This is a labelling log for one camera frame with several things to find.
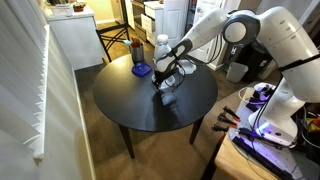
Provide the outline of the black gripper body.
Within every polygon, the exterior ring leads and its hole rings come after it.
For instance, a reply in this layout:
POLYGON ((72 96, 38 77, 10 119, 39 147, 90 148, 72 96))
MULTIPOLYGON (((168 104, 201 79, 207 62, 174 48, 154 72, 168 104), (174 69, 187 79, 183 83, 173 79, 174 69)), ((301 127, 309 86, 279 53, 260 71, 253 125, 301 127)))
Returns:
POLYGON ((174 74, 177 71, 178 71, 177 68, 173 68, 171 70, 166 70, 165 72, 160 72, 160 71, 155 70, 153 75, 156 77, 156 83, 160 84, 162 81, 169 78, 170 76, 174 76, 174 74))

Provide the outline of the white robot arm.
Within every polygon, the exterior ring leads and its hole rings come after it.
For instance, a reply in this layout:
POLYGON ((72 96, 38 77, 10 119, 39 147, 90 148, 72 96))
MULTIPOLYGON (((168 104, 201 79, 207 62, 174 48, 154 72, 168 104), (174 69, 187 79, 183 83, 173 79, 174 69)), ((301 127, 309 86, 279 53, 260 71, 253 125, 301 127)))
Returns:
POLYGON ((320 56, 299 21, 281 6, 259 15, 250 10, 213 9, 171 51, 155 58, 154 85, 160 87, 174 73, 180 57, 219 34, 235 46, 257 42, 278 65, 282 79, 269 101, 249 116, 249 123, 263 138, 293 147, 298 128, 292 115, 305 103, 320 102, 320 56))

